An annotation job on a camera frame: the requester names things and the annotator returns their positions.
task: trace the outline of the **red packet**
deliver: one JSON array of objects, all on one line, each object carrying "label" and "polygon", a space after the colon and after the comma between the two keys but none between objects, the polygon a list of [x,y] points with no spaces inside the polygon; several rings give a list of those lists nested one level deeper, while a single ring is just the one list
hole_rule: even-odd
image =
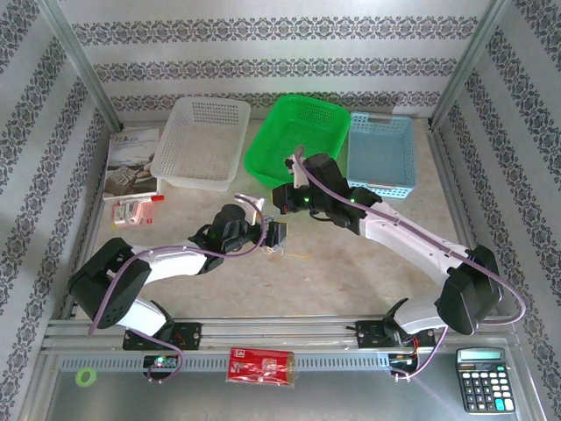
[{"label": "red packet", "polygon": [[295,354],[271,349],[232,348],[226,381],[294,387]]}]

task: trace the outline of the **patterned wallpaper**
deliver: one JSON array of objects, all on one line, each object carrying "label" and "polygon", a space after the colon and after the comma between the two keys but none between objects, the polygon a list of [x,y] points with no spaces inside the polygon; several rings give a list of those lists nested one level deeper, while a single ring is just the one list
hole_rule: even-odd
[{"label": "patterned wallpaper", "polygon": [[0,0],[0,421],[74,271],[108,130],[37,5]]},{"label": "patterned wallpaper", "polygon": [[290,92],[429,117],[489,0],[61,1],[119,117],[165,120],[181,96]]},{"label": "patterned wallpaper", "polygon": [[438,128],[474,237],[528,305],[517,331],[548,419],[561,419],[559,27],[556,2],[513,2]]}]

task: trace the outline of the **calculator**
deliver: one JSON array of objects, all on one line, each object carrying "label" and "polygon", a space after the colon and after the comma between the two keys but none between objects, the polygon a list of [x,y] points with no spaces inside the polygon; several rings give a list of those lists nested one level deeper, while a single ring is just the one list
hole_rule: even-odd
[{"label": "calculator", "polygon": [[458,349],[456,370],[466,412],[473,415],[515,412],[503,348]]}]

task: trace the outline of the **book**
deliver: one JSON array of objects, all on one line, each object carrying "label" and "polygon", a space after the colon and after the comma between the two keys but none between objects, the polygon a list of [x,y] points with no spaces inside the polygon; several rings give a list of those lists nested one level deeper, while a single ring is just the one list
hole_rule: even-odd
[{"label": "book", "polygon": [[111,136],[103,199],[147,197],[160,193],[160,180],[150,167],[160,141],[160,129],[134,130]]}]

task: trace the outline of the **white plastic basket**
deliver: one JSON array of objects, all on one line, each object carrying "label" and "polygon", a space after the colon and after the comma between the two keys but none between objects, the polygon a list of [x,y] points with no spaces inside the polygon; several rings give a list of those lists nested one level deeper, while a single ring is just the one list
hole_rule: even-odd
[{"label": "white plastic basket", "polygon": [[248,103],[232,99],[178,99],[152,174],[177,187],[226,191],[238,170],[250,110]]}]

